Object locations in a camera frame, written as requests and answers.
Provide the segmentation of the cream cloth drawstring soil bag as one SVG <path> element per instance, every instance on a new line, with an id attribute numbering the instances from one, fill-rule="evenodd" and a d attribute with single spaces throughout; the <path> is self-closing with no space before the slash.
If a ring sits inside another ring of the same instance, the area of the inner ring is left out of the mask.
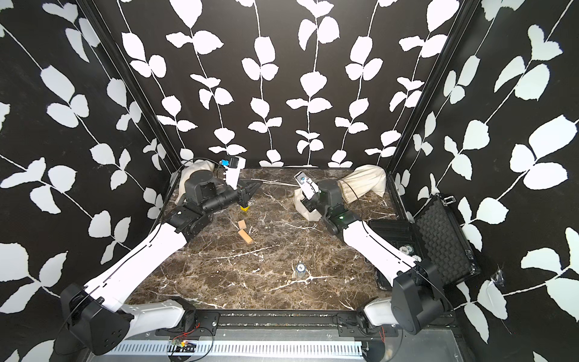
<path id="1" fill-rule="evenodd" d="M 311 199 L 307 199 L 301 189 L 296 189 L 293 197 L 296 211 L 309 222 L 320 221 L 324 216 L 321 196 L 322 193 L 319 191 Z"/>

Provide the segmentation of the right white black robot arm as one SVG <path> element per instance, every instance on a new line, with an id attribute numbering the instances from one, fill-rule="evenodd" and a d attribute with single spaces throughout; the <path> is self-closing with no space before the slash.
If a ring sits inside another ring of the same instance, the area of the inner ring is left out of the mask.
<path id="1" fill-rule="evenodd" d="M 416 335 L 451 309 L 437 267 L 426 259 L 419 262 L 401 252 L 348 210 L 336 179 L 316 183 L 303 172 L 295 179 L 307 211 L 317 211 L 330 234 L 361 253 L 392 287 L 390 297 L 378 298 L 363 307 L 362 324 L 371 329 L 393 325 Z"/>

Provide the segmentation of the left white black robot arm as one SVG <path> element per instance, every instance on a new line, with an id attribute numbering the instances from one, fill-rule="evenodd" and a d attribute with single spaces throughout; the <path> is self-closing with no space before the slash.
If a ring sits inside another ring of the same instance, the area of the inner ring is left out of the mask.
<path id="1" fill-rule="evenodd" d="M 128 297 L 169 256 L 186 246 L 217 211 L 247 208 L 262 182 L 242 179 L 229 185 L 210 170 L 196 170 L 185 181 L 184 202 L 131 252 L 84 286 L 71 284 L 60 296 L 63 326 L 95 355 L 125 339 L 161 331 L 185 336 L 199 325 L 196 308 L 182 297 L 161 303 L 129 305 Z"/>

